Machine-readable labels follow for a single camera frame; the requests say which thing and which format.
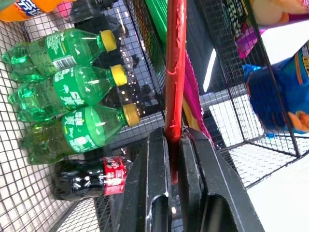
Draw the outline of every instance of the wire mesh basket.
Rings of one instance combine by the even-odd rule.
[[[204,122],[217,151],[249,188],[306,155],[307,139],[293,132],[275,138],[265,136],[267,131],[250,105],[242,69],[244,62],[267,64],[261,38],[256,54],[240,60],[230,31],[224,25],[220,1],[197,2],[217,51],[220,63],[217,74],[225,78],[224,82],[217,83],[223,90],[200,96]],[[125,67],[129,79],[128,85],[113,89],[102,104],[120,108],[123,104],[134,103],[141,122],[123,128],[104,148],[70,159],[93,160],[122,155],[134,161],[147,134],[164,125],[165,55],[147,6],[144,0],[78,0],[65,11],[71,11],[67,18],[55,12],[24,23],[0,22],[1,54],[17,43],[31,42],[67,28],[93,33],[114,29],[120,49],[110,55]],[[189,14],[188,18],[194,20],[195,15]],[[77,203],[57,201],[52,196],[53,166],[28,165],[27,153],[18,147],[18,139],[27,124],[17,121],[16,112],[7,101],[19,83],[9,78],[9,66],[2,62],[0,65],[1,231],[117,231],[122,195]],[[94,65],[106,68],[110,63],[100,56]]]

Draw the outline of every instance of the green plastic bottle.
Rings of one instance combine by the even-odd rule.
[[[112,31],[100,35],[71,28],[31,43],[19,43],[2,56],[13,67],[16,81],[40,81],[75,65],[87,66],[102,53],[116,49]]]
[[[10,94],[8,101],[24,122],[52,119],[87,105],[99,103],[114,86],[126,84],[121,65],[105,70],[76,66],[42,82],[26,82]]]
[[[21,148],[27,149],[30,164],[54,163],[65,156],[105,146],[122,127],[139,122],[134,104],[123,109],[88,106],[28,127]]]

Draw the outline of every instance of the coca-cola bottle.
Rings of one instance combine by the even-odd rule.
[[[58,200],[79,201],[122,193],[132,164],[121,156],[92,162],[62,160],[55,164],[54,196]]]

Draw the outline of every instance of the red label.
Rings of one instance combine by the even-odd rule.
[[[126,183],[126,164],[122,157],[104,157],[105,196],[122,193]]]

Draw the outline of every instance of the fanta bottle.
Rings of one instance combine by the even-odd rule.
[[[53,11],[63,0],[17,0],[0,12],[4,22],[21,22]]]

